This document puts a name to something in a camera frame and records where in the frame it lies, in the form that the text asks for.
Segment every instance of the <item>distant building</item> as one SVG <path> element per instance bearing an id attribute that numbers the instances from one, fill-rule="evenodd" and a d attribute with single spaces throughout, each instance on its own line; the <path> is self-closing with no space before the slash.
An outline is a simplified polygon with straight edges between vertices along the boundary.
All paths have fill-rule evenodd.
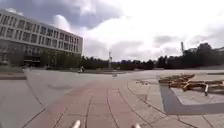
<path id="1" fill-rule="evenodd" d="M 222 47 L 222 48 L 216 48 L 214 50 L 217 50 L 217 51 L 220 51 L 220 52 L 224 52 L 224 47 Z"/>
<path id="2" fill-rule="evenodd" d="M 190 51 L 190 52 L 196 52 L 197 51 L 197 48 L 190 48 L 190 49 L 188 49 L 188 51 Z"/>
<path id="3" fill-rule="evenodd" d="M 38 65 L 44 49 L 81 55 L 83 38 L 0 9 L 0 64 Z"/>

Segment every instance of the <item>walkway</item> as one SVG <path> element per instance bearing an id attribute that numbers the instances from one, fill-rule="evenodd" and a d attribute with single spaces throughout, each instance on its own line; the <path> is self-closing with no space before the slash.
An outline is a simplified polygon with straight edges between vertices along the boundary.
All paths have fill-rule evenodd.
<path id="1" fill-rule="evenodd" d="M 177 116 L 164 113 L 156 88 L 139 87 L 134 81 L 127 83 L 125 80 L 93 82 L 49 106 L 25 128 L 69 128 L 76 120 L 81 120 L 81 128 L 130 128 L 135 123 L 143 128 L 194 127 L 180 121 Z M 149 90 L 152 91 L 152 97 L 144 94 Z"/>

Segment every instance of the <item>sky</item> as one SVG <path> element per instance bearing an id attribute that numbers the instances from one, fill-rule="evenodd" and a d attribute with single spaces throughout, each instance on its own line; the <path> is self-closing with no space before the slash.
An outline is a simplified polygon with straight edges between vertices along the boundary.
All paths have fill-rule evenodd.
<path id="1" fill-rule="evenodd" d="M 208 42 L 224 47 L 223 0 L 0 0 L 0 8 L 84 38 L 83 55 L 157 59 Z"/>

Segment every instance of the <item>ground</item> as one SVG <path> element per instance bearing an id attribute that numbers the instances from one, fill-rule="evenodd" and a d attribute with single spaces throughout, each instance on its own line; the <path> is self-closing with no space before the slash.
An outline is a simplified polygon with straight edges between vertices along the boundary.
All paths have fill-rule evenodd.
<path id="1" fill-rule="evenodd" d="M 24 70 L 26 80 L 0 81 L 0 127 L 70 128 L 222 128 L 224 95 L 182 92 L 158 78 L 187 73 L 206 76 L 222 70 L 141 71 L 77 74 Z M 149 82 L 147 85 L 138 80 Z"/>

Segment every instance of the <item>pole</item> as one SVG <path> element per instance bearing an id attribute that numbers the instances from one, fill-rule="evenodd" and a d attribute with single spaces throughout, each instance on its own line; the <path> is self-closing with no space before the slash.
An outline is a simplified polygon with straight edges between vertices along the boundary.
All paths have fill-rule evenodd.
<path id="1" fill-rule="evenodd" d="M 109 69 L 111 69 L 111 52 L 109 52 Z"/>

